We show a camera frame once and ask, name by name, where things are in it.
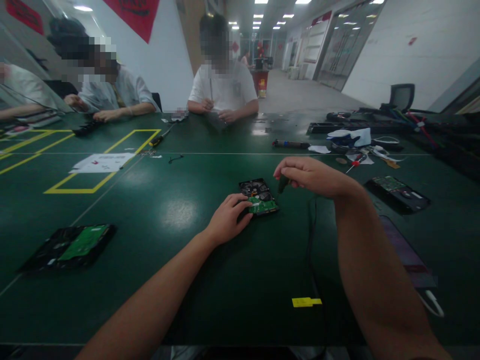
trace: phone screen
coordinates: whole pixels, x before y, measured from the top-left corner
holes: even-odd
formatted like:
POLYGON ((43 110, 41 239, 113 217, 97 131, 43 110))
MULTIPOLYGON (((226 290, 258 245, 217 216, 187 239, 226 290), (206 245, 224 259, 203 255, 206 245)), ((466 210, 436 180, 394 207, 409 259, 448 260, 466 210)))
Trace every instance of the phone screen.
POLYGON ((412 249, 410 244, 387 216, 380 216, 380 221, 387 238, 395 248, 396 254, 410 276, 416 289, 436 288, 437 284, 427 266, 420 256, 412 249))

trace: green workbench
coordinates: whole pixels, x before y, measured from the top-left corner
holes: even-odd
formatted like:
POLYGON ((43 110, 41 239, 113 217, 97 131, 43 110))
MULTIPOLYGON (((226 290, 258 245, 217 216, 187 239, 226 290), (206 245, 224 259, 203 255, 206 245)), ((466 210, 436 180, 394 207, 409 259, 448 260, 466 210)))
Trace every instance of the green workbench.
MULTIPOLYGON (((0 142, 0 150, 8 151, 0 154, 0 344, 85 344, 207 226, 225 197, 239 192, 239 182, 264 178, 275 193, 273 172, 285 156, 315 156, 346 171, 348 165, 337 163, 335 154, 272 148, 275 139, 327 145, 325 134, 307 135, 308 124, 323 117, 260 114, 218 131, 203 117, 190 115, 156 148, 155 156, 162 158, 136 156, 109 178, 69 177, 68 172, 94 153, 141 150, 155 131, 171 126, 161 120, 167 114, 106 124, 85 138, 61 131, 85 121, 83 115, 71 114, 42 131, 0 142), (169 164, 170 157, 180 154, 184 158, 169 164), (16 274, 56 229, 102 223, 118 230, 91 267, 16 274)), ((430 321, 442 344, 478 345, 480 187, 400 139, 407 156, 400 169, 375 159, 349 175, 362 184, 394 175, 432 200, 426 210, 402 216, 371 196, 379 215, 391 218, 438 276, 434 293, 446 317, 431 316, 430 321)), ((304 189, 287 188, 278 199, 280 212, 255 219, 235 240, 215 250, 164 343, 364 344, 340 280, 333 203, 324 198, 317 200, 313 253, 326 319, 321 306, 292 306, 292 298, 314 296, 306 260, 312 197, 304 189)))

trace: ceiling light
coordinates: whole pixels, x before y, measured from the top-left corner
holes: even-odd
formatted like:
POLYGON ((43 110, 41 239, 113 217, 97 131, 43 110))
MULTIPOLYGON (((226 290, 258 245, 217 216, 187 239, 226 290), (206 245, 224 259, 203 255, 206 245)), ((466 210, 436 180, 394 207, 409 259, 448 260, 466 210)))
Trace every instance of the ceiling light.
POLYGON ((86 11, 86 12, 91 12, 93 11, 90 7, 88 6, 82 6, 82 5, 76 5, 73 7, 74 9, 80 10, 80 11, 86 11))

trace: red wire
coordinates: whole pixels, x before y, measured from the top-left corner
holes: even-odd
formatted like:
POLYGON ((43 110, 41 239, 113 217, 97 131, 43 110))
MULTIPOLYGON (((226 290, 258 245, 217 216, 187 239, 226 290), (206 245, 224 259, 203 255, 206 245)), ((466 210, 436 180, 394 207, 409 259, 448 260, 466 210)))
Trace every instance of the red wire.
MULTIPOLYGON (((420 122, 420 120, 418 120, 411 112, 410 110, 408 111, 408 116, 411 117, 417 124, 420 122)), ((427 132, 427 130, 425 130, 425 126, 419 126, 421 131, 425 134, 425 136, 427 137, 428 140, 430 140, 430 142, 436 147, 438 148, 438 144, 432 139, 432 137, 430 136, 430 134, 427 132)))

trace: person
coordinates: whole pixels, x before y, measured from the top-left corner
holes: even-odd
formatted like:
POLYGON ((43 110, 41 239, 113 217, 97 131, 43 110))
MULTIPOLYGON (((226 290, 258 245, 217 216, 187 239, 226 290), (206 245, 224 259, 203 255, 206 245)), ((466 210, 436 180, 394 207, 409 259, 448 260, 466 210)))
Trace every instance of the person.
MULTIPOLYGON (((364 188, 309 157, 284 158, 273 176, 278 180, 281 174, 292 180, 293 188, 333 199, 341 280, 374 358, 451 360, 433 334, 419 296, 364 188)), ((249 224, 251 213, 237 223, 239 214, 252 205, 246 200, 242 194, 227 196, 205 230, 128 299, 76 359, 148 359, 161 344, 209 255, 249 224)))
POLYGON ((93 44, 76 19, 54 18, 50 28, 48 40, 55 46, 57 54, 94 72, 89 75, 93 80, 83 82, 78 95, 65 97, 69 106, 93 114, 93 119, 101 122, 160 112, 143 78, 118 63, 114 53, 93 44))
POLYGON ((71 112, 63 100, 38 76, 0 60, 0 120, 41 113, 47 109, 71 112))
POLYGON ((240 59, 241 63, 244 64, 247 68, 252 68, 253 65, 249 65, 249 59, 250 59, 250 50, 245 50, 243 52, 243 57, 240 59))
POLYGON ((201 18, 200 47, 207 63, 193 79, 188 111, 215 112, 226 123, 258 113, 254 80, 248 68, 230 58, 229 26, 222 15, 201 18))

